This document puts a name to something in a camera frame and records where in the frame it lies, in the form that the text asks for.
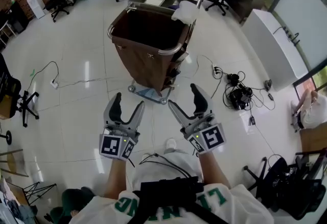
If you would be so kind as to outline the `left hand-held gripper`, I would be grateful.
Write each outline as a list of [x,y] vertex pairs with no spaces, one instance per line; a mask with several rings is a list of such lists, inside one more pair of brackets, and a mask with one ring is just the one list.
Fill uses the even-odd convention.
[[115,94],[105,108],[103,114],[105,126],[100,135],[99,154],[107,158],[127,161],[138,143],[140,133],[137,128],[143,118],[145,103],[141,101],[136,106],[130,120],[126,124],[122,124],[121,97],[120,92]]

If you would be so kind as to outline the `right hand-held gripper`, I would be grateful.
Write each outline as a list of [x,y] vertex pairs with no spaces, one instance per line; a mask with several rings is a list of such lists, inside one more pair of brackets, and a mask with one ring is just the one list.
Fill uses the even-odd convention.
[[194,94],[194,116],[189,117],[179,105],[169,100],[168,107],[178,123],[182,126],[184,138],[191,143],[198,154],[205,154],[222,146],[225,135],[222,124],[217,122],[213,112],[213,102],[208,93],[200,86],[191,83]]

